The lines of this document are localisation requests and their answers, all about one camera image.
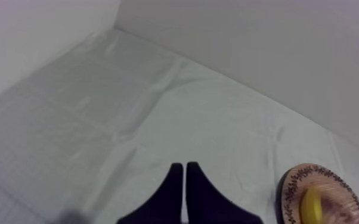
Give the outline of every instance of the floor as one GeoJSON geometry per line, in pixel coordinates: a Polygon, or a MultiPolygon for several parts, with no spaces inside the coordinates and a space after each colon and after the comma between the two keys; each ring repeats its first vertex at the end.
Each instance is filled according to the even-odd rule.
{"type": "Polygon", "coordinates": [[[276,185],[300,163],[331,169],[359,196],[358,147],[119,30],[0,97],[0,223],[45,223],[70,209],[113,223],[151,196],[171,163],[188,161],[264,223],[276,222],[276,185]]]}

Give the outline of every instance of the white sheet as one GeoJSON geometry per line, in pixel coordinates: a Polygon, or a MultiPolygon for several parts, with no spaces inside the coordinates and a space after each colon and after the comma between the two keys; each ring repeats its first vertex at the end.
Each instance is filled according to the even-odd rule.
{"type": "MultiPolygon", "coordinates": [[[[359,151],[352,144],[117,30],[0,98],[0,195],[37,219],[74,208],[95,223],[114,223],[154,193],[171,163],[188,161],[198,161],[226,197],[265,223],[276,222],[277,182],[299,163],[332,169],[359,196],[359,151]]],[[[8,210],[5,203],[0,209],[8,210]]]]}

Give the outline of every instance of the white wall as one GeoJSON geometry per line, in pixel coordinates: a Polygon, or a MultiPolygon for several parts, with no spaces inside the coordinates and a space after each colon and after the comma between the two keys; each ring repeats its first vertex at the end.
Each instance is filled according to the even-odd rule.
{"type": "Polygon", "coordinates": [[[94,32],[120,0],[0,0],[0,93],[94,32]]]}
{"type": "Polygon", "coordinates": [[[359,1],[123,0],[117,25],[359,145],[359,1]]]}

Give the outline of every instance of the white backdrop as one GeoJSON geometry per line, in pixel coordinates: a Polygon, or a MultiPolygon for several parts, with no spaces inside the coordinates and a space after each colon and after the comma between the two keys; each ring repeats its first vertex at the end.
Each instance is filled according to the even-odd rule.
{"type": "Polygon", "coordinates": [[[123,0],[117,25],[359,145],[359,1],[123,0]]]}
{"type": "Polygon", "coordinates": [[[0,93],[94,32],[120,0],[0,0],[0,93]]]}

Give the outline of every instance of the wrinkled white cloth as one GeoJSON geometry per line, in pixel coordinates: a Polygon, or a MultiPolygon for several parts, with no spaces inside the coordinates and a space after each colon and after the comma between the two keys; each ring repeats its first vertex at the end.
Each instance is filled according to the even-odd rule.
{"type": "Polygon", "coordinates": [[[276,223],[278,181],[300,163],[331,169],[359,196],[352,144],[118,30],[87,40],[0,98],[1,223],[42,223],[67,209],[115,223],[155,192],[171,163],[189,161],[264,223],[276,223]]]}

